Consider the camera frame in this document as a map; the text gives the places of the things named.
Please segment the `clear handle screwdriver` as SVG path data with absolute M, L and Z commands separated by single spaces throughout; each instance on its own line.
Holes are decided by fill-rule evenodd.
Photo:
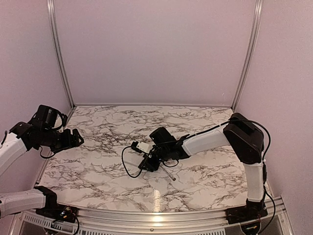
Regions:
M 163 169 L 163 171 L 167 174 L 167 176 L 168 176 L 171 180 L 173 180 L 173 181 L 176 180 L 176 178 L 175 178 L 168 170 L 166 170 L 164 167 L 161 167 L 161 168 Z

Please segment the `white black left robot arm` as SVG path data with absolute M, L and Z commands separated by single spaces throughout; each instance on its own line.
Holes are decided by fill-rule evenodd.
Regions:
M 29 122 L 19 122 L 5 132 L 0 143 L 1 174 L 31 149 L 42 151 L 44 147 L 48 147 L 55 155 L 81 146 L 84 139 L 79 131 L 67 129 L 66 124 L 67 115 L 52 107 L 40 105 Z M 65 207 L 57 203 L 55 192 L 43 186 L 0 195 L 2 218 L 31 209 L 57 218 Z

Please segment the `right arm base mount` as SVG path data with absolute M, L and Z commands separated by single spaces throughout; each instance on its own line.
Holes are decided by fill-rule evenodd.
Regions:
M 229 224 L 242 223 L 250 220 L 260 219 L 268 215 L 267 210 L 248 209 L 246 206 L 226 209 L 226 219 Z

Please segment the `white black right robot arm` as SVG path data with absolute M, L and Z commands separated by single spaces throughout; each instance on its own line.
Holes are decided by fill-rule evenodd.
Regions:
M 166 128 L 160 127 L 150 134 L 153 144 L 134 141 L 131 148 L 144 155 L 145 159 L 138 167 L 154 172 L 168 160 L 180 161 L 200 152 L 230 146 L 246 173 L 247 200 L 242 215 L 246 219 L 253 219 L 261 212 L 266 196 L 267 169 L 264 155 L 268 148 L 264 146 L 264 135 L 267 133 L 261 124 L 234 113 L 220 125 L 179 139 Z

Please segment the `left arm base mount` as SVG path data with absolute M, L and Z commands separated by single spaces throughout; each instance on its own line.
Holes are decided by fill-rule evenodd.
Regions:
M 48 217 L 56 221 L 65 221 L 75 223 L 77 218 L 78 208 L 72 206 L 65 206 L 59 204 L 58 207 L 53 209 L 42 208 L 36 209 L 36 214 Z

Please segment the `white remote control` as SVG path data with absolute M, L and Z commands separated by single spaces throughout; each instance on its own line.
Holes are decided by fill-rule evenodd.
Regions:
M 135 167 L 137 167 L 137 168 L 141 168 L 141 163 L 134 163 L 134 162 L 129 162 L 129 161 L 126 161 L 126 160 L 124 160 L 124 163 L 125 164 L 129 164 L 129 165 L 132 165 L 132 166 L 135 166 Z

